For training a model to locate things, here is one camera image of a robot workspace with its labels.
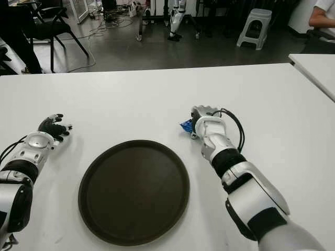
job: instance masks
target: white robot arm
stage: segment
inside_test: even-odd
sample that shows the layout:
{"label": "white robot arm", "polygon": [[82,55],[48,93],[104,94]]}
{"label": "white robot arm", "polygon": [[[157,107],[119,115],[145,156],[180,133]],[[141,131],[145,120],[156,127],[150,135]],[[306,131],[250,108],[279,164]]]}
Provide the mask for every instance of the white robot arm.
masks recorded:
{"label": "white robot arm", "polygon": [[241,147],[236,149],[227,138],[221,112],[229,111],[193,107],[192,137],[202,140],[202,155],[221,178],[228,193],[226,208],[241,234],[258,241],[260,251],[324,251],[310,233],[289,219],[284,197],[241,155]]}
{"label": "white robot arm", "polygon": [[69,135],[67,127],[54,124],[61,121],[63,115],[47,117],[38,131],[12,144],[6,150],[22,143],[20,149],[0,171],[0,249],[9,249],[18,242],[13,232],[19,232],[29,222],[32,203],[32,189],[47,161],[50,150],[63,141],[60,135]]}

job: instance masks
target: white table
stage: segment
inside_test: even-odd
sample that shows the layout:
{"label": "white table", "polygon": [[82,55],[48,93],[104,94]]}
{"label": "white table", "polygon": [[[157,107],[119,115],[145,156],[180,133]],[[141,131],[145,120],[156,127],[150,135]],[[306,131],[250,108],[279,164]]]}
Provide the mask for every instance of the white table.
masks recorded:
{"label": "white table", "polygon": [[[246,133],[244,156],[282,192],[296,223],[328,250],[335,246],[335,106],[290,64],[5,76],[0,86],[0,149],[53,113],[64,113],[74,128],[39,176],[30,223],[13,250],[257,250],[230,219],[200,142],[179,126],[201,104],[236,114]],[[237,143],[237,128],[229,119],[227,126]],[[77,192],[100,153],[133,139],[158,141],[180,156],[191,193],[171,231],[150,244],[120,247],[87,229]]]}
{"label": "white table", "polygon": [[295,67],[335,102],[335,55],[290,54]]}

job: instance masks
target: round tray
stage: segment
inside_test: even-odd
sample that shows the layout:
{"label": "round tray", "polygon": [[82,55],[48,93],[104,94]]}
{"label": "round tray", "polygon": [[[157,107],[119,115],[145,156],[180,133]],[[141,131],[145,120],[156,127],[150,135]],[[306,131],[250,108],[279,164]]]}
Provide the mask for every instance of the round tray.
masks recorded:
{"label": "round tray", "polygon": [[166,146],[128,141],[101,154],[86,171],[78,203],[87,227],[113,244],[133,246],[163,235],[182,216],[189,179]]}

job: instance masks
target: floor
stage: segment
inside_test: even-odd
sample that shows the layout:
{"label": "floor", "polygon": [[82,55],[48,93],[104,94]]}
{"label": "floor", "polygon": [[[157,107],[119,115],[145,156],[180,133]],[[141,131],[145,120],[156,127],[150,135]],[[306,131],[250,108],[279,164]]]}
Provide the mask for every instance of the floor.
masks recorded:
{"label": "floor", "polygon": [[[182,23],[179,33],[183,35],[180,42],[168,41],[166,38],[169,28],[163,23],[150,24],[143,28],[141,42],[135,39],[138,33],[139,19],[124,17],[120,24],[124,28],[108,28],[101,37],[90,37],[92,30],[101,23],[99,20],[86,18],[82,24],[77,25],[68,6],[70,18],[67,22],[72,27],[80,41],[86,48],[90,48],[92,55],[88,59],[68,34],[60,35],[66,50],[55,41],[55,67],[57,73],[68,72],[77,67],[93,64],[94,66],[82,68],[75,72],[96,71],[128,71],[173,69],[186,67],[209,67],[245,64],[268,64],[290,62],[287,57],[290,53],[299,53],[304,47],[304,39],[296,38],[288,30],[270,30],[268,39],[261,51],[256,51],[254,46],[243,44],[236,47],[238,33],[231,38],[222,35],[221,25],[214,27],[212,38],[200,35],[195,39],[195,30],[191,24]],[[49,44],[35,44],[35,53],[45,72],[50,72],[50,46]],[[20,72],[24,67],[23,62],[9,51],[12,58],[11,67]]]}

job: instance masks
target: plastic stool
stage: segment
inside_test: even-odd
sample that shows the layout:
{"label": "plastic stool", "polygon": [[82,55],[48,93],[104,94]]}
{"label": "plastic stool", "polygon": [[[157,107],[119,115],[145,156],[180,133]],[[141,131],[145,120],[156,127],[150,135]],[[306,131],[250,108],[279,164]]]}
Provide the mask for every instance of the plastic stool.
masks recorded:
{"label": "plastic stool", "polygon": [[[264,42],[267,37],[267,28],[271,20],[272,11],[267,9],[252,9],[245,22],[243,31],[240,34],[239,40],[237,41],[237,46],[241,47],[243,42],[255,43],[256,50],[261,50],[263,48]],[[258,38],[247,37],[247,31],[253,21],[260,21],[262,23],[262,29]]]}

